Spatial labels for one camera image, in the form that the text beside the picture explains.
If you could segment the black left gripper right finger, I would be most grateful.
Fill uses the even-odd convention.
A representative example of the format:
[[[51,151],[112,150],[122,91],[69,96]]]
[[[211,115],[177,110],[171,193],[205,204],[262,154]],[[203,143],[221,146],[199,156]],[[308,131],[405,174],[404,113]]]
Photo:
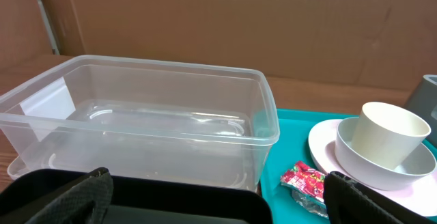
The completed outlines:
[[[334,224],[430,224],[430,220],[345,176],[324,179],[324,204]]]

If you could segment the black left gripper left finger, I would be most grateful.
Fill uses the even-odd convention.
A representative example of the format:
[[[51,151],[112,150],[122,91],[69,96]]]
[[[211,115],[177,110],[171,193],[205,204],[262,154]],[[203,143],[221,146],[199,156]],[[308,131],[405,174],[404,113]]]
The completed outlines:
[[[28,223],[101,224],[113,195],[109,170],[101,167],[31,203]]]

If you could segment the red snack wrapper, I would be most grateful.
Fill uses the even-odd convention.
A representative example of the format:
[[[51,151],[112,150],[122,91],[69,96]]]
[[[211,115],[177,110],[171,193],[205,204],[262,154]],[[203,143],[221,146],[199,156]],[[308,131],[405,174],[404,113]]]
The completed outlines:
[[[326,175],[298,161],[280,177],[280,185],[288,188],[294,201],[311,214],[328,218],[324,203]]]

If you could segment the cream plastic cup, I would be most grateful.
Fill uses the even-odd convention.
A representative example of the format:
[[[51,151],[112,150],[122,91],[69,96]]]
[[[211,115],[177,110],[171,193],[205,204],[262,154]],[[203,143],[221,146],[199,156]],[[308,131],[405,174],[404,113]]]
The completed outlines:
[[[423,118],[404,108],[367,102],[361,108],[350,147],[363,158],[394,170],[431,131]]]

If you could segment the grey-white bowl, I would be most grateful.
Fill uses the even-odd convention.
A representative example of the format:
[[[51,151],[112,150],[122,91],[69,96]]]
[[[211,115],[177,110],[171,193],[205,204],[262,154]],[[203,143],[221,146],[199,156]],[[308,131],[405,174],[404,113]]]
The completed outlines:
[[[436,186],[436,158],[425,145],[420,144],[395,169],[387,169],[367,160],[351,148],[357,123],[357,117],[349,117],[337,125],[335,157],[349,176],[383,191]]]

